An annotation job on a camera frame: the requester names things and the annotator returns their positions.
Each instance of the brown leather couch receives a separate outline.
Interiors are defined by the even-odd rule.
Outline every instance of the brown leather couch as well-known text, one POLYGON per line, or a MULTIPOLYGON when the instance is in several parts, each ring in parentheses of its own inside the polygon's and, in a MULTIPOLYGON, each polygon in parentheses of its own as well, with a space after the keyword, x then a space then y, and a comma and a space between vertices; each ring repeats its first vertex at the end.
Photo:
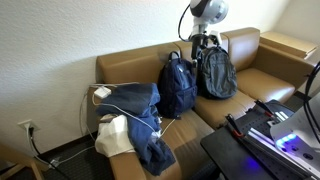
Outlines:
MULTIPOLYGON (((110 158, 116 179, 187 179, 212 163, 200 140, 224 123, 224 116, 235 118, 253 107, 255 99, 285 102, 306 80, 313 65, 303 59, 259 44, 260 31, 244 28, 222 33, 223 44, 237 70, 238 92, 226 100, 198 96, 194 110, 182 114, 168 128, 163 140, 173 152, 176 163, 152 176, 142 168, 136 153, 110 158)), ((97 70, 103 83, 157 82, 160 70, 171 51, 190 60, 191 43, 173 42, 99 56, 97 70)), ((172 120, 162 119, 164 129, 172 120)))

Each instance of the black backpack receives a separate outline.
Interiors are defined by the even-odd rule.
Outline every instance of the black backpack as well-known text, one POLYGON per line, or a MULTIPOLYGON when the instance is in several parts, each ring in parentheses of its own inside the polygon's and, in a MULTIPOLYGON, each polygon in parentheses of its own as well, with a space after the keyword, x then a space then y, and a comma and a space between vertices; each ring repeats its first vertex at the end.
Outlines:
POLYGON ((208 99, 226 99, 237 92, 235 67, 220 46, 202 50, 197 75, 199 95, 208 99))
POLYGON ((171 52, 168 63, 161 70, 158 90, 160 102, 157 108, 160 115, 180 119, 182 112, 194 106, 197 96, 191 62, 181 59, 177 52, 171 52))

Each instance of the white wall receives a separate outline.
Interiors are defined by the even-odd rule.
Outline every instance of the white wall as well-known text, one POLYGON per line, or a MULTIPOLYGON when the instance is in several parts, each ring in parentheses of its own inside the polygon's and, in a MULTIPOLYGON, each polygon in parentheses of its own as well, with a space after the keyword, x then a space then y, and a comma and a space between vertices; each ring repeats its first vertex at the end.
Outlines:
MULTIPOLYGON (((319 0, 292 0, 273 30, 320 45, 319 7, 319 0)), ((310 57, 311 61, 319 62, 319 49, 320 47, 310 57)), ((320 92, 320 75, 314 80, 311 95, 314 96, 318 92, 320 92)))
MULTIPOLYGON (((228 2, 229 14, 216 30, 269 30, 289 0, 228 2)), ((81 137, 79 106, 95 82, 96 56, 178 40, 178 21, 188 3, 0 1, 0 142, 31 154, 25 131, 17 127, 26 119, 40 128, 35 137, 41 152, 81 137)), ((184 37, 191 26, 189 13, 184 37)))

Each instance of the white cloth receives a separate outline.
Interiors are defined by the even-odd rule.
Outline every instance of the white cloth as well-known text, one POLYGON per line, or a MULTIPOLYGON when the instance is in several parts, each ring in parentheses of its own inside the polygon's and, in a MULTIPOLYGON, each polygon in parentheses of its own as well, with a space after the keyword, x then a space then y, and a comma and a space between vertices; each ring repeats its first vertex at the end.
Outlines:
POLYGON ((128 138, 127 118, 124 115, 113 118, 110 123, 99 124, 95 148, 98 153, 107 157, 134 151, 128 138))

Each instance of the couch armrest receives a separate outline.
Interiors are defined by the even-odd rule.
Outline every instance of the couch armrest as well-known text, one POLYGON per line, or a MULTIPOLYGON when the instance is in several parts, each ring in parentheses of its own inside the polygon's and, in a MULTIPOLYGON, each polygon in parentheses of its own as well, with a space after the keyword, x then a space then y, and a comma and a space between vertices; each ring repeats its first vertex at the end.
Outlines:
POLYGON ((109 159, 115 179, 146 179, 144 170, 135 152, 121 153, 109 159))
POLYGON ((260 44, 251 67, 292 84, 298 89, 315 64, 275 48, 260 44))

